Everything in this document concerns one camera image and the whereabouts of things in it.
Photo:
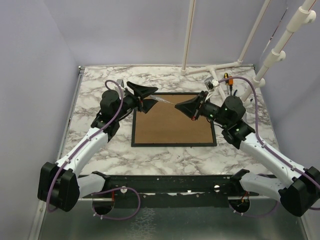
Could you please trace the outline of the black picture frame brown backing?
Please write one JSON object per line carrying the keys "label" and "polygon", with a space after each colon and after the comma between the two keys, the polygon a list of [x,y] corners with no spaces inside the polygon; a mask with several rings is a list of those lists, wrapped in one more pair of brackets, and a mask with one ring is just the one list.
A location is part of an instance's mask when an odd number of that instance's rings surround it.
{"label": "black picture frame brown backing", "polygon": [[156,103],[148,113],[133,112],[132,147],[215,147],[215,126],[205,118],[192,121],[174,104],[191,100],[196,92],[157,92],[166,102]]}

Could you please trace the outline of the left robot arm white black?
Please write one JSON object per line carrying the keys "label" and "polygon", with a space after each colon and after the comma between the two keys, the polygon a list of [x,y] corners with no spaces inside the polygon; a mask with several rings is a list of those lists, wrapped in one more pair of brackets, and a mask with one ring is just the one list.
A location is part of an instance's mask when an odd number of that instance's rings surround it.
{"label": "left robot arm white black", "polygon": [[37,198],[65,212],[70,211],[78,199],[91,194],[103,198],[111,190],[108,177],[93,172],[81,177],[89,160],[116,135],[120,121],[131,111],[147,113],[157,101],[150,99],[158,88],[127,82],[123,88],[118,83],[117,90],[108,89],[100,101],[100,110],[83,139],[65,156],[56,162],[46,162],[41,170]]}

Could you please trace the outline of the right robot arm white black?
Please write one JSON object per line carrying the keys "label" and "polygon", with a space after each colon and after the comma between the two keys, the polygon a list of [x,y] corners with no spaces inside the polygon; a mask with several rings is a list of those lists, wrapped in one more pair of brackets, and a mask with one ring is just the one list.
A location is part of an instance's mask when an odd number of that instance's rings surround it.
{"label": "right robot arm white black", "polygon": [[175,108],[195,121],[200,116],[222,126],[224,139],[238,150],[254,157],[274,174],[266,178],[240,170],[233,176],[229,189],[240,196],[253,192],[274,199],[292,215],[301,217],[320,199],[320,172],[315,167],[304,166],[289,159],[261,139],[242,117],[246,113],[243,102],[237,96],[228,96],[221,106],[209,102],[208,92],[178,103]]}

